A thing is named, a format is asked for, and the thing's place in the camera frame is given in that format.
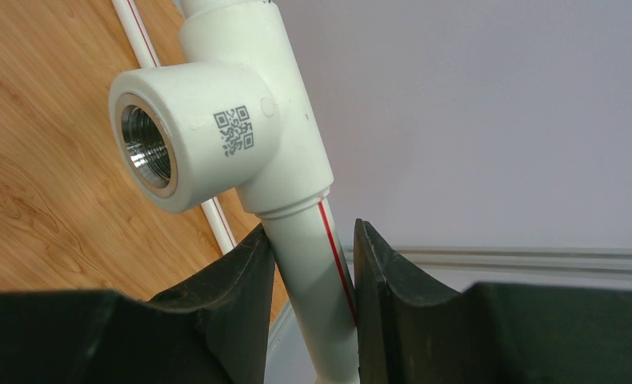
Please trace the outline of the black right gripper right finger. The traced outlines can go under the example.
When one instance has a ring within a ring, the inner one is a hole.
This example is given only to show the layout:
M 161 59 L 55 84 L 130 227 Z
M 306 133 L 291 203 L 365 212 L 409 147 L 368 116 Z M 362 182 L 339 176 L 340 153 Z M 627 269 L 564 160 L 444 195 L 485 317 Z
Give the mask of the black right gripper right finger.
M 364 383 L 632 383 L 632 290 L 454 290 L 367 221 L 354 229 Z

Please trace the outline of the white PVC pipe frame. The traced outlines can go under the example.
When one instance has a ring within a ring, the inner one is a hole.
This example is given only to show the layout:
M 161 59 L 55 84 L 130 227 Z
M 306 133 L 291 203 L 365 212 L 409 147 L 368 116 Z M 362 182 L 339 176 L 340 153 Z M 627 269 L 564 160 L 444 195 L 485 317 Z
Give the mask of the white PVC pipe frame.
M 319 383 L 360 382 L 334 176 L 278 6 L 184 1 L 185 62 L 120 73 L 108 107 L 145 196 L 178 214 L 229 189 L 263 225 Z

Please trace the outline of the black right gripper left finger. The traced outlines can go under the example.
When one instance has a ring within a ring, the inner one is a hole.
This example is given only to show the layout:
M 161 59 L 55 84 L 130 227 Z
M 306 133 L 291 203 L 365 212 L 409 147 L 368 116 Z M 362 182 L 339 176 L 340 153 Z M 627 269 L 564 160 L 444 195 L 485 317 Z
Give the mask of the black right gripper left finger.
M 148 301 L 115 290 L 0 292 L 0 383 L 261 383 L 274 268 L 257 226 Z

